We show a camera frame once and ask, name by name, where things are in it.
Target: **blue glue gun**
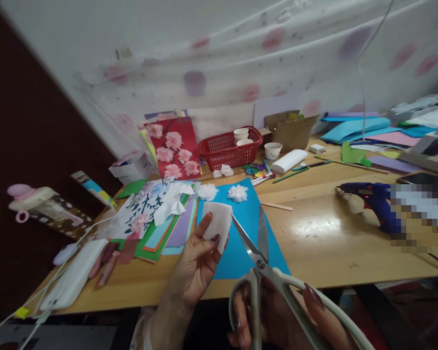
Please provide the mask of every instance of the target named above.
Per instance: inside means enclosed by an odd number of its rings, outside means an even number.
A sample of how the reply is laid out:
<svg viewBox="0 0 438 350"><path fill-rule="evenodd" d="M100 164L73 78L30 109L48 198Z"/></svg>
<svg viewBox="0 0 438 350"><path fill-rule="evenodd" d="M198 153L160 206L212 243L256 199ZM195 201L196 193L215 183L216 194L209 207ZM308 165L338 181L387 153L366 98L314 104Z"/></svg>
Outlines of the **blue glue gun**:
<svg viewBox="0 0 438 350"><path fill-rule="evenodd" d="M371 182L348 182L337 186L346 193L352 193L365 202L364 209L372 209L380 221L380 230L391 234L391 185Z"/></svg>

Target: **scissors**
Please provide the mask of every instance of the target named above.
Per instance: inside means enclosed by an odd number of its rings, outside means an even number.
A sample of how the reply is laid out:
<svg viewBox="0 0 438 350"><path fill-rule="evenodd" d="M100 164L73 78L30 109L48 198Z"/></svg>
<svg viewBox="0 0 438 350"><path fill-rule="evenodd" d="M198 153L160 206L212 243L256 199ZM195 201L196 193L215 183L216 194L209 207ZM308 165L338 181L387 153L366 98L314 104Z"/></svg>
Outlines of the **scissors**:
<svg viewBox="0 0 438 350"><path fill-rule="evenodd" d="M303 332L309 339L314 349L331 349L328 341L321 335L316 329L306 312L295 298L290 286L295 286L301 290L305 289L303 281L283 274L278 268L271 268L268 265L269 262L269 247L268 247L268 230L266 228L266 219L264 216L263 207L259 207L258 218L258 248L254 245L250 237L237 221L235 216L232 215L232 221L237 228L238 234L245 246L248 255L254 263L254 267L250 269L250 272L243 276L235 285L232 290L232 294L229 299L229 318L232 329L236 331L235 326L235 312L234 312L234 296L237 290L245 283L250 284L250 301L252 312L252 346L251 349L261 350L261 280L263 277L267 277L269 281L274 285L276 290L282 295L285 302L292 311L295 319L302 327ZM325 306L341 321L346 329L352 334L357 341L361 349L374 350L371 343L365 337L364 333L357 327L357 325L342 311L336 304L329 300L322 293L315 289L315 292L321 297L321 300Z"/></svg>

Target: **wooden stick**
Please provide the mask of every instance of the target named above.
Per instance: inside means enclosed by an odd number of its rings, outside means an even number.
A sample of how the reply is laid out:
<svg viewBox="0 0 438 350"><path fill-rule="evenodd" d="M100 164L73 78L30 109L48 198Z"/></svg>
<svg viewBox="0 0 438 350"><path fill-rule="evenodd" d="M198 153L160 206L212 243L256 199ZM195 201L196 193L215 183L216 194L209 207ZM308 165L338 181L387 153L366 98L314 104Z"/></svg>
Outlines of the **wooden stick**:
<svg viewBox="0 0 438 350"><path fill-rule="evenodd" d="M375 169L375 168L370 168L370 167L366 167L366 166L363 166L363 165L357 165L357 164L352 164L352 163L341 162L339 160L328 159L328 158L324 158L324 157L320 157L320 156L315 156L315 158L322 159L322 160L332 160L334 163L349 165L349 166L353 166L355 168L360 168L360 169L371 170L371 171L375 171L377 173L389 174L389 171L387 171L387 170Z"/></svg>
<svg viewBox="0 0 438 350"><path fill-rule="evenodd" d="M267 205L268 207L274 207L274 208L279 208L279 209L284 209L284 210L290 210L292 211L293 208L291 207L285 207L279 204L274 204L274 203L268 203L268 202L261 202L262 205Z"/></svg>

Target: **scissors blade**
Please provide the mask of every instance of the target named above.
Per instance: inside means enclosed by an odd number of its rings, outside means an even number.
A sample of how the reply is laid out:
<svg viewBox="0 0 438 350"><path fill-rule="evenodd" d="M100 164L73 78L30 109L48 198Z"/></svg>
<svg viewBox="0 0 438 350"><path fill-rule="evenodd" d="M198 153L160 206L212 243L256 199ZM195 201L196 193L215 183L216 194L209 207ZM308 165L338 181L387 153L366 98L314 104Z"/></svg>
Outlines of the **scissors blade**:
<svg viewBox="0 0 438 350"><path fill-rule="evenodd" d="M258 249L264 261L269 263L268 229L266 228L266 219L264 218L262 206L259 206Z"/></svg>
<svg viewBox="0 0 438 350"><path fill-rule="evenodd" d="M242 239L243 245L247 249L248 255L250 255L250 257L254 261L252 254L260 255L259 250L255 247L250 237L248 237L245 230L242 228L242 226L238 223L237 219L233 215L232 215L232 221L234 222L235 228L237 229L238 234Z"/></svg>

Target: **pencil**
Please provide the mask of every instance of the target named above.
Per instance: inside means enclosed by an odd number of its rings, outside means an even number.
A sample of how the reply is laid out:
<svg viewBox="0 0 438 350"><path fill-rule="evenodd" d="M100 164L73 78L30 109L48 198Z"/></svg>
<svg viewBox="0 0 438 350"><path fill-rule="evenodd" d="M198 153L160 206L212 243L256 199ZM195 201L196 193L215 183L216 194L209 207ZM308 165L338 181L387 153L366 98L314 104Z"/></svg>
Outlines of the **pencil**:
<svg viewBox="0 0 438 350"><path fill-rule="evenodd" d="M366 166L363 166L363 165L357 165L357 164L352 164L352 163L341 162L341 161L338 161L338 160L328 159L328 158L324 158L324 157L320 157L320 156L315 156L315 158L322 159L322 160L332 160L334 163L339 163L339 164L343 164L343 165L349 165L349 166L353 166L355 168L360 168L360 169L371 170L371 171L374 171L374 172L377 172L377 173L389 174L389 171L387 171L387 170L375 169L375 168L370 168L370 167L366 167Z"/></svg>
<svg viewBox="0 0 438 350"><path fill-rule="evenodd" d="M291 176L297 175L297 174L302 173L302 172L304 172L305 170L308 170L308 169L309 169L309 168L305 168L305 169L299 170L299 171L297 171L297 172L295 172L295 173L293 173L293 174L290 174L290 175L287 175L287 176L281 177L280 179L274 180L273 183L276 183L276 182L279 182L279 181L285 180L285 179L288 178L288 177L291 177Z"/></svg>
<svg viewBox="0 0 438 350"><path fill-rule="evenodd" d="M323 161L323 162L314 163L314 164L309 164L309 165L304 165L304 166L301 166L301 167L298 167L298 168L293 168L292 171L302 170L302 169L305 169L305 168L313 168L313 167L315 167L315 166L324 165L324 164L329 164L329 163L331 163L331 162L332 162L332 160L325 160L325 161Z"/></svg>

